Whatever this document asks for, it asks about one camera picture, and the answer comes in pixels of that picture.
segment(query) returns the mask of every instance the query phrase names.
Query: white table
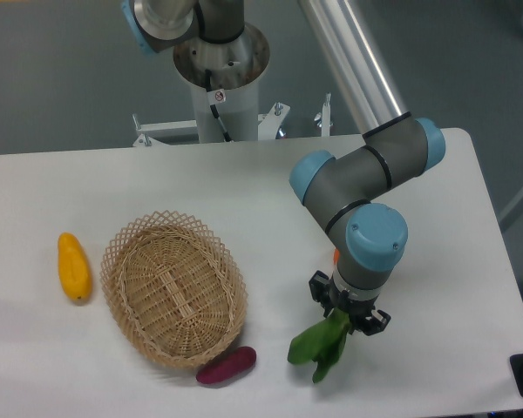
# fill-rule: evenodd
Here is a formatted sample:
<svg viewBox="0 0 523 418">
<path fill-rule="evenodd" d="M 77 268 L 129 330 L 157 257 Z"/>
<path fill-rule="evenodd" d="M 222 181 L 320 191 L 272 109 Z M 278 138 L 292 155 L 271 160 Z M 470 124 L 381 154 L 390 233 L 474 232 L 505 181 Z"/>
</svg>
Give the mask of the white table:
<svg viewBox="0 0 523 418">
<path fill-rule="evenodd" d="M 317 387 L 292 367 L 290 340 L 322 317 L 308 279 L 333 251 L 289 187 L 307 152 L 337 156 L 359 136 L 276 143 L 0 156 L 0 417 L 421 417 L 520 408 L 508 357 L 523 352 L 523 306 L 468 135 L 445 130 L 445 160 L 380 201 L 409 224 L 405 255 L 379 308 L 382 334 L 348 339 Z M 73 306 L 57 239 L 75 233 L 97 279 L 105 247 L 148 213 L 202 219 L 246 281 L 242 343 L 256 368 L 219 389 L 145 361 L 98 282 Z"/>
</svg>

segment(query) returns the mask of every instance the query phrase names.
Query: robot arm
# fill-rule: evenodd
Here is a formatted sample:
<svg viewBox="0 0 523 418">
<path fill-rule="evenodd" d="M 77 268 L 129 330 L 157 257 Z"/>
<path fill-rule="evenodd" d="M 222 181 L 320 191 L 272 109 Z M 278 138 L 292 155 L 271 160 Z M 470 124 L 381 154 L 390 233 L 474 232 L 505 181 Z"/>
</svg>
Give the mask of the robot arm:
<svg viewBox="0 0 523 418">
<path fill-rule="evenodd" d="M 192 49 L 179 47 L 175 56 L 194 54 L 184 77 L 198 86 L 208 74 L 207 87 L 238 89 L 267 65 L 264 61 L 256 67 L 254 56 L 267 48 L 260 41 L 255 53 L 243 0 L 126 1 L 123 10 L 138 40 L 143 38 L 140 45 L 162 51 L 190 40 Z M 408 230 L 399 212 L 371 201 L 441 161 L 445 140 L 430 120 L 415 119 L 406 109 L 356 0 L 298 3 L 366 142 L 342 158 L 326 151 L 311 153 L 290 174 L 295 194 L 340 252 L 331 279 L 318 272 L 310 289 L 325 314 L 338 307 L 349 314 L 353 330 L 375 334 L 390 317 L 376 311 L 374 302 L 403 255 Z M 175 63 L 185 73 L 185 65 L 178 59 Z M 256 114 L 247 125 L 255 124 Z"/>
<path fill-rule="evenodd" d="M 404 106 L 353 0 L 298 0 L 341 87 L 366 146 L 335 159 L 303 158 L 290 175 L 302 204 L 339 250 L 330 280 L 310 280 L 325 314 L 339 307 L 352 329 L 381 332 L 390 316 L 374 302 L 408 239 L 401 214 L 371 201 L 421 175 L 445 155 L 441 131 Z"/>
<path fill-rule="evenodd" d="M 243 0 L 125 0 L 122 10 L 144 52 L 198 37 L 227 44 L 244 30 Z"/>
</svg>

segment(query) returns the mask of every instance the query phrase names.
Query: green leaf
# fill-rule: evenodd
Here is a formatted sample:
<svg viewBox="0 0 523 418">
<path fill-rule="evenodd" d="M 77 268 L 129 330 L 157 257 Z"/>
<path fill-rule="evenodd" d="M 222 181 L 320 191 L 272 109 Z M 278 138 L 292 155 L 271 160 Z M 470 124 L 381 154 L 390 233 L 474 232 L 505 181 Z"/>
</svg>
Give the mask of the green leaf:
<svg viewBox="0 0 523 418">
<path fill-rule="evenodd" d="M 319 383 L 322 381 L 325 376 L 328 374 L 329 370 L 337 364 L 343 354 L 345 348 L 345 342 L 347 341 L 347 334 L 349 329 L 347 327 L 343 328 L 343 333 L 337 341 L 330 345 L 325 353 L 320 354 L 319 360 L 317 362 L 317 368 L 314 374 L 312 375 L 312 381 L 314 383 Z"/>
<path fill-rule="evenodd" d="M 322 320 L 297 335 L 289 347 L 287 360 L 291 364 L 303 364 L 316 358 L 318 354 L 329 344 L 329 337 L 333 333 L 334 324 Z"/>
</svg>

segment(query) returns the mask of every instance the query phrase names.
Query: sweet potato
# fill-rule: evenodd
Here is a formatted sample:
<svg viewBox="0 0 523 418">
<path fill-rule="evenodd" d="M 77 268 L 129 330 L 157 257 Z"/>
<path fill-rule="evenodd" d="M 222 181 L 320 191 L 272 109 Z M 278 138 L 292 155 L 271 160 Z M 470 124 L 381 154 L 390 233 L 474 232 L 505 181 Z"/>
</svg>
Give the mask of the sweet potato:
<svg viewBox="0 0 523 418">
<path fill-rule="evenodd" d="M 195 379 L 204 385 L 214 385 L 249 370 L 256 359 L 252 347 L 238 347 L 227 357 L 210 363 L 198 372 Z"/>
</svg>

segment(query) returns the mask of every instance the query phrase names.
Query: yellow vegetable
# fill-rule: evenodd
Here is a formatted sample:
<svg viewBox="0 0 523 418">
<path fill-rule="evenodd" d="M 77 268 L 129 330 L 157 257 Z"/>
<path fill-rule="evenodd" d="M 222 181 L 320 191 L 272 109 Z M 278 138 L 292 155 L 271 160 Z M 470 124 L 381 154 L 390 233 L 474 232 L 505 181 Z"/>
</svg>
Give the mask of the yellow vegetable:
<svg viewBox="0 0 523 418">
<path fill-rule="evenodd" d="M 71 233 L 58 238 L 58 276 L 66 296 L 74 301 L 86 300 L 92 291 L 92 277 L 87 258 L 79 241 Z"/>
</svg>

